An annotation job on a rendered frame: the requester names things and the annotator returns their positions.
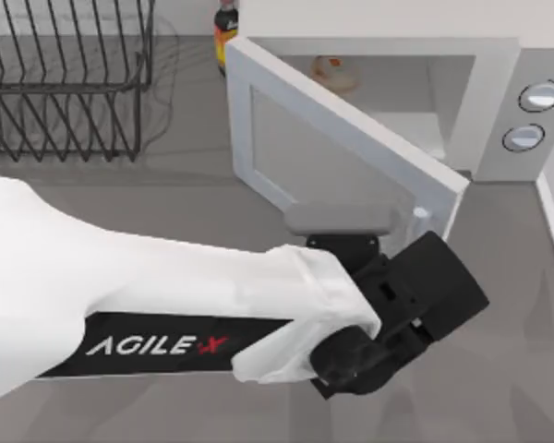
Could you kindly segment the pale bread with red spot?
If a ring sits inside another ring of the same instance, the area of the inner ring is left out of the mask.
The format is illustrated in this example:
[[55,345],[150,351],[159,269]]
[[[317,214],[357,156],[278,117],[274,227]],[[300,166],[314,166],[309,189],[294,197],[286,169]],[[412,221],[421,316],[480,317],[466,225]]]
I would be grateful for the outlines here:
[[331,92],[342,94],[360,85],[359,68],[348,57],[319,55],[310,65],[310,76]]

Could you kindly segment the dark bottle with orange label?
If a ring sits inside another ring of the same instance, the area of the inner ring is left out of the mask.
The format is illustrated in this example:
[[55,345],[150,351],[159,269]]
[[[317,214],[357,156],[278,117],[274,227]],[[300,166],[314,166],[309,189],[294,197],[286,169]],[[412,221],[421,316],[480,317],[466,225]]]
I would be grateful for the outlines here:
[[219,0],[213,21],[213,42],[218,69],[225,76],[225,46],[238,33],[239,12],[236,0]]

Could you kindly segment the small microwave knob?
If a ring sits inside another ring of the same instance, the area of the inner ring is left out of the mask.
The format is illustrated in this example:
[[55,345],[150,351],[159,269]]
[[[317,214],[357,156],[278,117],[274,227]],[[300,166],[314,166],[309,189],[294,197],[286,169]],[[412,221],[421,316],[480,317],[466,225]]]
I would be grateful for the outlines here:
[[502,137],[502,146],[511,152],[525,152],[538,147],[545,138],[542,126],[529,124],[509,129]]

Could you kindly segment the pale microwave door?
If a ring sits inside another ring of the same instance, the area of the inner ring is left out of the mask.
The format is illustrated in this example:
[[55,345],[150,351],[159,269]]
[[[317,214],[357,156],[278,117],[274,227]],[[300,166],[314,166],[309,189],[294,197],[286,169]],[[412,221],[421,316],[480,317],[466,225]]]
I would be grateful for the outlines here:
[[[233,165],[246,185],[279,210],[393,209],[389,251],[425,231],[449,236],[468,181],[442,161],[421,62],[368,58],[358,88],[338,94],[311,78],[308,57],[243,37],[226,61]],[[416,219],[415,207],[430,218]]]

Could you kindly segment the large microwave knob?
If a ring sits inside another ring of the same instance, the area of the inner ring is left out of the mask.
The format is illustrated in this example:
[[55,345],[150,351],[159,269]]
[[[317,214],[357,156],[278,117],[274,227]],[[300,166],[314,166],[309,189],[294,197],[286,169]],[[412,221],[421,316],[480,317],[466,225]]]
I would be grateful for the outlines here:
[[554,107],[554,80],[531,84],[519,95],[520,108],[528,113],[542,113]]

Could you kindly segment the pale microwave oven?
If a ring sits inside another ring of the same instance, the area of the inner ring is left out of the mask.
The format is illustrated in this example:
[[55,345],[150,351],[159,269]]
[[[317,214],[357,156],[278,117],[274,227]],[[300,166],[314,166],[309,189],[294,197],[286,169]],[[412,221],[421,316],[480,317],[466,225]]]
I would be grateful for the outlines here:
[[[281,58],[327,55],[319,50],[290,52]],[[554,107],[528,113],[518,104],[531,84],[554,80],[554,50],[523,50],[512,42],[466,45],[456,49],[361,49],[357,45],[333,56],[356,63],[372,57],[413,58],[424,66],[426,94],[437,118],[442,161],[480,182],[530,182],[540,175],[554,146]],[[529,124],[545,130],[542,143],[525,152],[511,152],[502,137],[511,128]]]

